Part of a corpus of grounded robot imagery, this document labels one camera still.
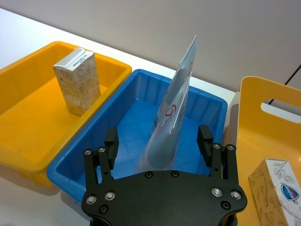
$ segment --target blue plastic bin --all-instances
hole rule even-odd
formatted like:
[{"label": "blue plastic bin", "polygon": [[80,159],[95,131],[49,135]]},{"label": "blue plastic bin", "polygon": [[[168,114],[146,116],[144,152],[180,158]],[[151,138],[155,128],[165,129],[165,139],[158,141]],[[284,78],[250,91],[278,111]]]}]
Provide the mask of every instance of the blue plastic bin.
[{"label": "blue plastic bin", "polygon": [[[48,167],[49,179],[81,202],[85,188],[83,151],[103,146],[107,129],[117,127],[119,150],[112,176],[132,175],[151,136],[156,116],[170,79],[144,70],[134,71]],[[222,141],[227,103],[212,94],[190,87],[185,119],[174,168],[207,175],[197,145],[198,125],[211,129],[215,142]]]}]

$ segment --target screw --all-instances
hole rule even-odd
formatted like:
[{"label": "screw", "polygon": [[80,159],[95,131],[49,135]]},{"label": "screw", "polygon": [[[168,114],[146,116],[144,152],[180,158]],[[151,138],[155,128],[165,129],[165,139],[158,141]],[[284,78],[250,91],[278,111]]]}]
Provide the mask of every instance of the screw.
[{"label": "screw", "polygon": [[171,172],[171,176],[174,177],[174,178],[177,178],[179,176],[179,172],[178,171],[172,171]]},{"label": "screw", "polygon": [[232,146],[232,145],[228,145],[227,148],[228,148],[230,151],[233,151],[233,150],[235,149],[235,147]]},{"label": "screw", "polygon": [[101,207],[99,207],[99,212],[101,214],[105,214],[106,212],[108,212],[109,207],[107,205],[102,205]]},{"label": "screw", "polygon": [[85,154],[91,154],[92,151],[91,150],[85,150]]},{"label": "screw", "polygon": [[219,144],[214,144],[213,147],[216,148],[216,149],[221,148],[221,146]]},{"label": "screw", "polygon": [[146,178],[152,178],[153,175],[154,174],[152,172],[150,172],[150,171],[148,171],[148,172],[145,173],[145,177]]},{"label": "screw", "polygon": [[214,187],[211,190],[211,193],[216,196],[216,197],[221,197],[222,196],[222,191],[218,187]]},{"label": "screw", "polygon": [[101,147],[101,148],[98,149],[98,151],[99,151],[99,152],[104,152],[104,151],[105,151],[105,148],[104,148],[104,147]]},{"label": "screw", "polygon": [[96,196],[94,196],[94,195],[90,195],[89,197],[87,197],[87,199],[86,199],[86,204],[89,204],[89,205],[91,205],[91,204],[93,204],[94,202],[96,202]]},{"label": "screw", "polygon": [[237,191],[231,191],[231,196],[237,200],[241,199],[241,194]]},{"label": "screw", "polygon": [[113,200],[115,198],[115,193],[114,192],[107,192],[107,194],[105,194],[104,198],[105,200]]},{"label": "screw", "polygon": [[221,206],[224,210],[230,210],[231,209],[231,204],[227,201],[222,201]]}]

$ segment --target yellow plastic bin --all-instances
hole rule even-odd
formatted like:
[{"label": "yellow plastic bin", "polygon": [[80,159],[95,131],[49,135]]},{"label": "yellow plastic bin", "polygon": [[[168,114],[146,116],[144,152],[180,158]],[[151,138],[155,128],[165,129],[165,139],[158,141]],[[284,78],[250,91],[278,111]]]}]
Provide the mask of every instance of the yellow plastic bin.
[{"label": "yellow plastic bin", "polygon": [[101,96],[81,117],[71,114],[53,65],[75,48],[52,42],[0,70],[0,164],[47,186],[47,166],[132,71],[95,54]]},{"label": "yellow plastic bin", "polygon": [[248,205],[237,214],[240,226],[260,226],[248,176],[263,159],[288,160],[301,184],[301,123],[264,112],[262,102],[272,98],[301,107],[301,90],[258,77],[242,80],[237,162],[239,183],[247,195]]}]

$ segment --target snack bag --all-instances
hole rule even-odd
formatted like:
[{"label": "snack bag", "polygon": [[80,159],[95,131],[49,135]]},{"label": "snack bag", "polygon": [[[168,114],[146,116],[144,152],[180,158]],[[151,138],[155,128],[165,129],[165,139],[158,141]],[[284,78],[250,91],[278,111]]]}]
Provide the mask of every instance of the snack bag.
[{"label": "snack bag", "polygon": [[136,166],[136,173],[173,167],[185,115],[189,81],[196,52],[194,38],[180,62],[154,122],[154,131]]}]

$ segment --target carton box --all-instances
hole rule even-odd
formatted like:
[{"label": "carton box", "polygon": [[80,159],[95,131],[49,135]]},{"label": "carton box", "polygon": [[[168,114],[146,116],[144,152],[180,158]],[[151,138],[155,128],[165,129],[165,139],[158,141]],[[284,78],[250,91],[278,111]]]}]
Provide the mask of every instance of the carton box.
[{"label": "carton box", "polygon": [[82,115],[100,96],[94,53],[77,48],[53,67],[67,109]]},{"label": "carton box", "polygon": [[249,182],[262,226],[301,226],[301,189],[288,161],[263,160]]}]

